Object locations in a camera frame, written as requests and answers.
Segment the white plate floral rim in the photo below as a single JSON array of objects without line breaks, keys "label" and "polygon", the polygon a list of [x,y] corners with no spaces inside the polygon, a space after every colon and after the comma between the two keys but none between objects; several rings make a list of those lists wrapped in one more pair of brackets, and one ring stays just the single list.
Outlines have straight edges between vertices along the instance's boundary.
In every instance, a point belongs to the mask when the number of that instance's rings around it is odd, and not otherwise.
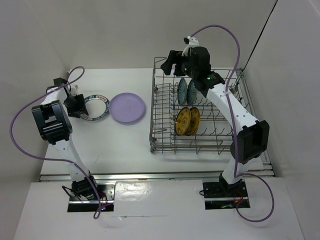
[{"label": "white plate floral rim", "polygon": [[81,113],[80,117],[86,121],[99,121],[109,114],[110,101],[107,97],[94,94],[84,99],[87,113]]}]

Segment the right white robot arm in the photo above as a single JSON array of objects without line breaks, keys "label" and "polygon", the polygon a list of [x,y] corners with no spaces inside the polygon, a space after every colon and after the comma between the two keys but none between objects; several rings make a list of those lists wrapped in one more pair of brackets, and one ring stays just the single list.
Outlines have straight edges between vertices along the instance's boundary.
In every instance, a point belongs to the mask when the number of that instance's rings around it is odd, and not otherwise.
[{"label": "right white robot arm", "polygon": [[268,146],[270,126],[265,120],[258,120],[229,90],[229,83],[210,64],[210,54],[205,47],[191,47],[187,53],[171,50],[160,66],[166,76],[188,76],[195,88],[211,101],[232,126],[232,158],[220,174],[218,190],[223,196],[230,196],[241,183],[250,160],[258,158]]}]

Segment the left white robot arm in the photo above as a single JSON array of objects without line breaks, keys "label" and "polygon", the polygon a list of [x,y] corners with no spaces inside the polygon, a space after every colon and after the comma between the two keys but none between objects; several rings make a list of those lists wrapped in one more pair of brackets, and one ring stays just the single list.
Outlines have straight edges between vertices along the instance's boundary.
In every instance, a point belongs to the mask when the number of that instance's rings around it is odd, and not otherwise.
[{"label": "left white robot arm", "polygon": [[44,101],[32,107],[31,112],[42,139],[51,144],[63,160],[71,161],[65,163],[72,182],[71,189],[66,192],[71,197],[94,200],[99,187],[75,148],[69,119],[79,119],[89,113],[82,94],[77,94],[75,88],[61,87],[66,83],[61,77],[55,78],[53,85],[46,89],[48,95]]}]

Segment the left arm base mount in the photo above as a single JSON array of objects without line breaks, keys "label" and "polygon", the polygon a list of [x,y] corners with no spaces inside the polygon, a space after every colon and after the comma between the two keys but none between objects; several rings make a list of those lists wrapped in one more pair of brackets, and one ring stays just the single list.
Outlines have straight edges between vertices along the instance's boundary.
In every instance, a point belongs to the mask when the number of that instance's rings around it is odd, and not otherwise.
[{"label": "left arm base mount", "polygon": [[[97,191],[102,205],[101,212],[113,212],[115,206],[114,199],[116,184],[114,182],[98,184]],[[92,195],[90,199],[87,199],[84,196],[76,196],[74,193],[71,193],[70,191],[68,195],[68,213],[94,213],[99,206],[98,198],[95,193]]]}]

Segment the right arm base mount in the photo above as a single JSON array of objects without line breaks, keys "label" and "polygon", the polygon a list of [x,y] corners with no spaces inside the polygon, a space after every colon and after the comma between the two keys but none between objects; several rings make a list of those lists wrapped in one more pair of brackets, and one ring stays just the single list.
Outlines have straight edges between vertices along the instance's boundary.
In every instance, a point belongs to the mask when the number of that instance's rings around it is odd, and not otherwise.
[{"label": "right arm base mount", "polygon": [[220,182],[203,182],[199,194],[204,198],[206,210],[227,210],[250,208],[250,200],[246,183],[242,180],[231,189],[224,190]]}]

